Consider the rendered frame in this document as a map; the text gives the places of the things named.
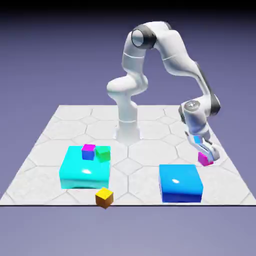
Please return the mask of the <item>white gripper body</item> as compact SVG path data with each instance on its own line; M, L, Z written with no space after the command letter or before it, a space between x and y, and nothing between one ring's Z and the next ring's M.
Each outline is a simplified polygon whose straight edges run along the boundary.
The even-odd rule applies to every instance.
M209 162L217 161L220 158L220 152L210 141L210 135L193 135L192 145L203 153Z

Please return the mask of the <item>small pink cube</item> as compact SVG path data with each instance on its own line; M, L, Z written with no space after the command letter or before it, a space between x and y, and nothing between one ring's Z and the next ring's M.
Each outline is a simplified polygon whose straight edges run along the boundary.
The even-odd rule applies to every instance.
M197 160L204 167L212 165L214 163L213 161L209 161L208 158L201 152L198 152Z

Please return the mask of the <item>small green cube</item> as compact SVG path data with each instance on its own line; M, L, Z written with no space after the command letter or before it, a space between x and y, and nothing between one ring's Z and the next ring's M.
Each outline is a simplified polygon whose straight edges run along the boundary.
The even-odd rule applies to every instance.
M96 146L95 155L99 162L107 162L111 160L111 147L110 146Z

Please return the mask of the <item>small yellow cube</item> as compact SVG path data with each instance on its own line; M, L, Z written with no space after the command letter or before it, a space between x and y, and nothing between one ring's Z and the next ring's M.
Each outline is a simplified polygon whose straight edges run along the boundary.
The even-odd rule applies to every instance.
M108 188L102 187L95 194L95 203L97 206L107 209L114 201L114 193Z

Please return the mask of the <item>small magenta and blue cube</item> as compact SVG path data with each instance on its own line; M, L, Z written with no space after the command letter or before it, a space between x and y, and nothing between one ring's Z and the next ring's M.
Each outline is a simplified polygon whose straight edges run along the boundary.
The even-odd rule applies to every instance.
M82 159L93 161L95 157L95 147L95 144L84 144L81 149Z

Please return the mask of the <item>large blue box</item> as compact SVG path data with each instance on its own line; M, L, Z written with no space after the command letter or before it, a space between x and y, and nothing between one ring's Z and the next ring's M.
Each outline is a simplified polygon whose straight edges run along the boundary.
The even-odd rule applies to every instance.
M158 179L163 203L201 202L204 186L194 164L161 164Z

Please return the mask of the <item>large cyan box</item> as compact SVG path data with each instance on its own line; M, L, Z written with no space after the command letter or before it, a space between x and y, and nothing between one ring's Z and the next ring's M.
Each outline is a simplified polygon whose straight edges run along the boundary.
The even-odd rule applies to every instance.
M62 189L108 188L111 158L97 157L93 160L82 158L81 146L69 146L59 169Z

